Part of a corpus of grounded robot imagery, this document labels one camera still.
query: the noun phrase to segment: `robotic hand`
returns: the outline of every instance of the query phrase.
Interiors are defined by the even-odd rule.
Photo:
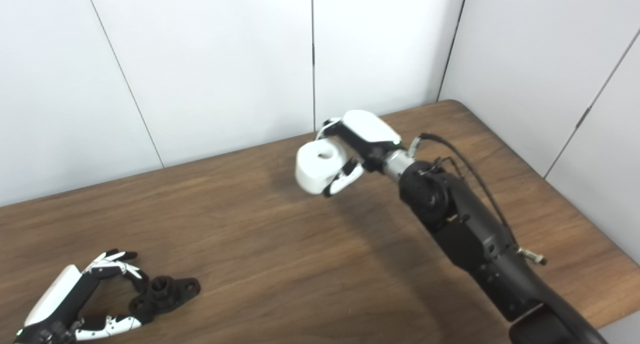
[[[357,156],[347,160],[344,148],[327,138],[331,136],[339,137]],[[423,140],[447,146],[466,164],[498,218],[471,191],[451,157],[434,162],[414,159]],[[342,161],[338,166],[333,164],[337,169],[328,176],[326,172],[312,174],[321,164],[309,164],[311,157],[323,158],[322,152],[310,150],[320,144],[317,141],[325,141],[323,146],[341,155]],[[515,322],[509,330],[512,343],[606,344],[584,317],[534,273],[527,260],[544,265],[546,259],[519,246],[487,185],[469,160],[445,139],[423,133],[407,150],[400,135],[380,118],[351,110],[343,118],[325,121],[316,141],[302,146],[296,161],[297,182],[311,194],[322,192],[330,197],[365,171],[382,173],[396,182],[400,200],[409,205],[451,262],[471,275],[507,321]],[[446,161],[458,175],[444,170]]]
[[[200,293],[195,278],[174,280],[149,277],[124,262],[135,252],[112,249],[101,253],[84,271],[71,264],[62,270],[18,330],[14,344],[71,344],[125,333],[151,323],[154,316],[171,312]],[[80,310],[101,280],[122,275],[139,293],[129,304],[131,315],[79,317]]]

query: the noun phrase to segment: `white object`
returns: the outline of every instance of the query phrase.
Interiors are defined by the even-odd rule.
[[[313,0],[316,128],[437,100],[463,0]]]
[[[167,166],[313,132],[311,0],[93,0]]]
[[[133,316],[124,317],[121,321],[116,321],[115,317],[106,316],[103,330],[81,330],[75,331],[75,338],[78,342],[84,340],[94,340],[110,337],[140,328],[142,324]]]
[[[368,111],[349,110],[344,114],[342,124],[369,143],[400,143],[400,134],[393,130],[388,123]]]
[[[29,312],[27,319],[24,321],[24,326],[27,327],[39,323],[51,316],[54,310],[60,306],[60,303],[65,300],[81,276],[82,274],[73,264],[67,265],[62,269],[62,272],[53,280],[53,283]]]
[[[638,78],[636,40],[547,180],[640,264]]]
[[[162,168],[90,0],[0,0],[0,206]]]
[[[638,0],[466,0],[440,100],[541,175],[638,31]]]
[[[320,194],[347,163],[347,152],[325,137],[300,146],[295,156],[295,180],[309,194]]]

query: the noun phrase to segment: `wire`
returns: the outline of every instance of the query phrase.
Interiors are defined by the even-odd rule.
[[[500,218],[500,221],[502,221],[502,224],[505,227],[509,228],[509,224],[507,223],[505,214],[503,214],[502,209],[500,209],[500,205],[498,205],[498,202],[496,202],[496,199],[494,198],[494,195],[489,190],[487,183],[482,179],[482,177],[476,170],[476,167],[473,166],[473,164],[471,164],[471,161],[469,161],[467,157],[462,155],[462,153],[458,150],[458,148],[456,148],[452,143],[447,141],[444,137],[438,136],[436,134],[429,134],[428,132],[423,132],[422,134],[420,134],[419,138],[422,141],[438,142],[446,146],[447,148],[449,148],[458,158],[460,158],[460,160],[464,163],[464,165],[469,169],[469,171],[471,172],[475,180],[477,180],[478,184],[480,184],[480,187],[482,188],[482,191],[484,192],[484,194],[486,194],[487,198],[489,198],[489,202],[491,202],[491,205],[493,206],[493,209],[495,210],[496,214],[498,214],[498,217]],[[511,233],[511,236],[515,240],[514,233]]]

